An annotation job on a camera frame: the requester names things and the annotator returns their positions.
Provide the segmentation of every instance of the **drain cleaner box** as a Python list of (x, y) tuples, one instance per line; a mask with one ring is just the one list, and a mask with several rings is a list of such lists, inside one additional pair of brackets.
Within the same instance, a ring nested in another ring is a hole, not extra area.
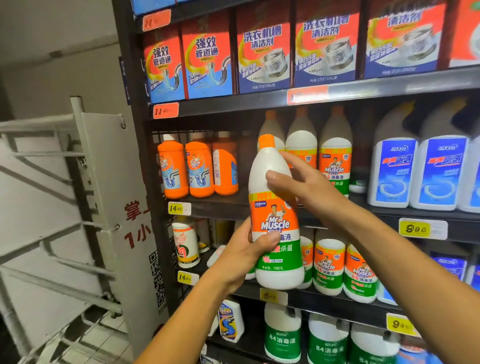
[(360, 0), (297, 1), (294, 86), (355, 79)]
[(267, 0), (237, 9), (241, 94), (290, 87), (290, 1)]
[(132, 0), (133, 13), (135, 15), (145, 14), (175, 5), (175, 0)]
[(145, 33), (144, 57), (152, 103), (184, 100), (178, 28), (167, 26)]
[(453, 0), (447, 11), (440, 67), (480, 64), (480, 1)]
[(204, 15), (181, 24), (188, 97), (233, 94), (228, 12)]
[(370, 0), (365, 78), (434, 71), (444, 0)]

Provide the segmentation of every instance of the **shelf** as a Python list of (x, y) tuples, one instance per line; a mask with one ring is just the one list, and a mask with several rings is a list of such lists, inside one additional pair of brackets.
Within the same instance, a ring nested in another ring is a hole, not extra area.
[[(263, 305), (243, 304), (241, 306), (245, 332), (237, 343), (224, 340), (217, 329), (207, 338), (206, 356), (228, 364), (277, 364), (265, 354), (265, 321)], [(308, 323), (302, 322), (301, 349), (299, 364), (308, 364)]]
[[(472, 214), (460, 210), (427, 211), (414, 208), (386, 208), (370, 206), (366, 196), (350, 194), (350, 200), (375, 214), (385, 224), (398, 231), (400, 218), (424, 218), (445, 220), (448, 222), (448, 240), (462, 243), (480, 243), (480, 214)], [(250, 215), (248, 191), (241, 188), (238, 194), (219, 196), (214, 194), (207, 198), (187, 196), (180, 201), (192, 204), (192, 216), (199, 218), (218, 218), (226, 220), (243, 220)], [(302, 206), (298, 207), (297, 216), (301, 226), (319, 228), (321, 222)]]
[[(371, 97), (414, 95), (479, 87), (480, 67), (467, 67), (448, 71), (373, 78), (325, 85), (320, 88), (320, 91), (308, 95), (308, 102), (306, 103), (314, 104)], [(312, 89), (310, 87), (302, 87), (290, 90), (309, 93)], [(275, 90), (180, 101), (179, 117), (239, 110), (279, 108), (289, 105), (287, 94), (288, 90)], [(150, 117), (153, 119), (153, 105), (150, 105)]]
[[(197, 16), (205, 15), (211, 12), (231, 8), (233, 6), (252, 2), (254, 0), (192, 0), (181, 2), (172, 6), (172, 17), (170, 24), (179, 23), (183, 20), (196, 18)], [(148, 14), (139, 15), (135, 20), (138, 33), (143, 33), (142, 24), (143, 17), (152, 13), (160, 12), (165, 9), (160, 9)]]
[[(201, 276), (208, 269), (206, 266), (207, 260), (214, 251), (215, 249), (210, 249), (208, 252), (202, 254), (201, 261), (197, 266), (184, 270)], [(261, 286), (256, 280), (246, 280), (234, 295), (260, 300), (260, 288)], [(303, 311), (317, 312), (379, 328), (386, 327), (386, 314), (388, 312), (403, 314), (403, 311), (398, 306), (379, 301), (374, 301), (370, 304), (358, 303), (348, 298), (343, 292), (335, 297), (326, 296), (319, 293), (313, 285), (306, 290), (289, 290), (286, 292), (288, 293), (289, 307), (298, 308)]]

